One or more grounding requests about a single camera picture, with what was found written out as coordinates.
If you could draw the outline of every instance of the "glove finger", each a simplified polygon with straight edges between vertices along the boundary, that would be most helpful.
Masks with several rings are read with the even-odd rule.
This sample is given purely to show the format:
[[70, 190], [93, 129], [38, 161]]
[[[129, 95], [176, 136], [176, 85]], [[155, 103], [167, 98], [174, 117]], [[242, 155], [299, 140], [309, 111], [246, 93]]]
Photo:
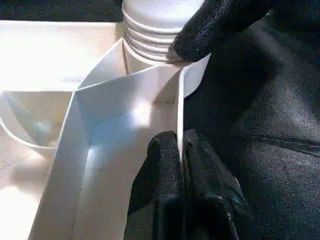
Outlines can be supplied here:
[[149, 143], [131, 189], [124, 240], [181, 239], [184, 185], [177, 137], [166, 131]]
[[261, 19], [278, 0], [206, 0], [178, 34], [173, 48], [186, 61], [196, 62], [226, 38]]

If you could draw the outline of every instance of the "black fabric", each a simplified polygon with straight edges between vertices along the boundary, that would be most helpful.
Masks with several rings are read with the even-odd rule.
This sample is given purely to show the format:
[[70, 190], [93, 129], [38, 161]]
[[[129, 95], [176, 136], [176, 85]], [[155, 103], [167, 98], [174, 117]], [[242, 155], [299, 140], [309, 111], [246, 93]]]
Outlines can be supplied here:
[[184, 60], [196, 62], [228, 37], [262, 18], [278, 0], [206, 0], [184, 26], [174, 50]]
[[186, 228], [187, 234], [193, 238], [206, 234], [211, 240], [260, 239], [238, 181], [206, 138], [195, 130], [188, 130], [184, 133], [183, 146], [192, 199], [192, 219]]
[[275, 12], [224, 42], [185, 100], [266, 240], [320, 239], [320, 32], [304, 23]]
[[176, 135], [167, 131], [149, 143], [134, 179], [125, 240], [178, 240], [184, 232], [185, 195]]
[[0, 0], [0, 20], [120, 22], [122, 0]]

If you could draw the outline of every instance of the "gloved hand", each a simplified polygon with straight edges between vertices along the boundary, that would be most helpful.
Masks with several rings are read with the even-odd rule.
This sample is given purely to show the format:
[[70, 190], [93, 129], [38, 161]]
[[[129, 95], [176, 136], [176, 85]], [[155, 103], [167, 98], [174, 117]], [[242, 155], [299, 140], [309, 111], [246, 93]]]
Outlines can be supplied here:
[[203, 135], [155, 136], [131, 190], [124, 240], [257, 240], [239, 183]]
[[173, 43], [176, 53], [196, 62], [228, 37], [261, 19], [278, 0], [205, 0]]

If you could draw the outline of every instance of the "plastic tray compartment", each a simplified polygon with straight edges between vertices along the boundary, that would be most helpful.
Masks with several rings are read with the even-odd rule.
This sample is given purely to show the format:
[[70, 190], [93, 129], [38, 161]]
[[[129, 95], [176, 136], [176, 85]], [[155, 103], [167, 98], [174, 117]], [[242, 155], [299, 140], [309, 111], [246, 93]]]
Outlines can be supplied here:
[[123, 239], [131, 186], [149, 141], [172, 130], [181, 145], [180, 71], [152, 66], [123, 75], [114, 61], [108, 69], [120, 76], [108, 79], [115, 73], [105, 72], [99, 82], [109, 55], [73, 93], [31, 240]]

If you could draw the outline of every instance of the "black textured glove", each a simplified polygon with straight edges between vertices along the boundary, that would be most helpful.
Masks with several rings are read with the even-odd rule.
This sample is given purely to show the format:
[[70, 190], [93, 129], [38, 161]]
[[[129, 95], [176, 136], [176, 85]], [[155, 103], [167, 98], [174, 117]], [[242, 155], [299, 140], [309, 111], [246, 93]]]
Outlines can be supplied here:
[[278, 0], [206, 0], [173, 43], [176, 53], [196, 62], [229, 36], [261, 19]]
[[131, 190], [125, 240], [257, 240], [238, 181], [206, 139], [184, 135], [184, 170], [176, 135], [155, 136]]

